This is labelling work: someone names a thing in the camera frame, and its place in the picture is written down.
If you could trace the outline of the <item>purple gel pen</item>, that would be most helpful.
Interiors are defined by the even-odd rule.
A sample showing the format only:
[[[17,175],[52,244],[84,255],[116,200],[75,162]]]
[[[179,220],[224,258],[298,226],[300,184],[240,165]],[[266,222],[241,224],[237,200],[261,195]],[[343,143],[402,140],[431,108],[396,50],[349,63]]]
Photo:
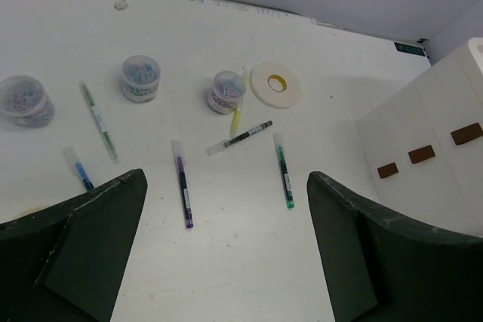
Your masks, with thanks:
[[[186,228],[193,228],[192,208],[189,198],[189,189],[186,179],[186,161],[183,154],[183,144],[179,140],[171,142],[174,153],[174,163],[177,169],[178,182],[180,186],[180,194],[183,203],[183,213],[185,218]]]

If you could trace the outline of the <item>green gel pen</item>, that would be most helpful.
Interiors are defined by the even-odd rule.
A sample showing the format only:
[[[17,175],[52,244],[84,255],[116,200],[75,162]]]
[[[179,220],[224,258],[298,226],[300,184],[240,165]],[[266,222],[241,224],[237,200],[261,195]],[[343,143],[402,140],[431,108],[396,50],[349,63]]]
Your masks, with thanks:
[[[281,171],[282,185],[284,188],[284,194],[286,198],[286,204],[288,209],[294,208],[294,197],[291,188],[291,181],[288,174],[288,165],[285,157],[285,148],[282,142],[281,134],[274,133],[273,139],[275,143],[275,151],[277,154],[278,165]]]

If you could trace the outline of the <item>brown top drawer handle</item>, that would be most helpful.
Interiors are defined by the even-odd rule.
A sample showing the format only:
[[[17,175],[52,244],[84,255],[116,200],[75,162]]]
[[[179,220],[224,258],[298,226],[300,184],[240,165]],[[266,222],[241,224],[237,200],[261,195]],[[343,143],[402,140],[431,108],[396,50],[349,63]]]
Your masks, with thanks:
[[[451,132],[451,137],[456,146],[469,143],[483,136],[481,125],[476,122]]]

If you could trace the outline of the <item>blue gel pen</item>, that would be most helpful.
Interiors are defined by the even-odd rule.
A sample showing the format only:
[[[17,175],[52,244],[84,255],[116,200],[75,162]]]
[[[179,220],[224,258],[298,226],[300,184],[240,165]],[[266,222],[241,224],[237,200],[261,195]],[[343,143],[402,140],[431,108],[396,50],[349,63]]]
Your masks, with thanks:
[[[66,159],[67,164],[72,169],[72,172],[81,180],[82,185],[87,191],[94,190],[94,185],[91,182],[81,160],[73,147],[66,146],[63,149],[63,157]]]

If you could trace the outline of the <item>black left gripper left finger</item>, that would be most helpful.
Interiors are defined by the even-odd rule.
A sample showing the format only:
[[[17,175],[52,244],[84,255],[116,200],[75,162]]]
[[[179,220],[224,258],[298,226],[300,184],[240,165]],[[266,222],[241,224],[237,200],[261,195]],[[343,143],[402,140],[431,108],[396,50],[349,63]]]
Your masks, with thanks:
[[[130,170],[1,224],[3,321],[109,321],[148,189]]]

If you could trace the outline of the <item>black gel pen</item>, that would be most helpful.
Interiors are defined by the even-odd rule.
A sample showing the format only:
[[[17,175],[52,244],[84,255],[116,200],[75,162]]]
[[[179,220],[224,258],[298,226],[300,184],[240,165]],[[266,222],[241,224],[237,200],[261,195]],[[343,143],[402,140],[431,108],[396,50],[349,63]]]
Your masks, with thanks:
[[[219,143],[217,143],[213,146],[206,148],[206,152],[207,152],[208,155],[214,155],[218,152],[222,152],[223,150],[228,149],[231,146],[233,146],[237,143],[240,143],[243,140],[246,140],[247,138],[253,136],[254,134],[259,133],[259,132],[267,129],[268,127],[271,127],[272,125],[273,125],[272,121],[267,121],[267,122],[264,122],[262,124],[259,124],[256,127],[252,127],[251,129],[245,131],[244,133],[242,133],[242,134],[240,134],[240,135],[238,135],[238,136],[236,136],[232,139],[221,141],[221,142],[219,142]]]

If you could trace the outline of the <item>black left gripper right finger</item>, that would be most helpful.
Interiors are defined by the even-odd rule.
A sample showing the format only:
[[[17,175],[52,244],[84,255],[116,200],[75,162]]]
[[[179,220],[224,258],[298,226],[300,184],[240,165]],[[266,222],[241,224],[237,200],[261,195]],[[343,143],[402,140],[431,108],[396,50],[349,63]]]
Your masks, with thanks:
[[[307,194],[337,321],[480,321],[482,240],[420,222],[321,172]]]

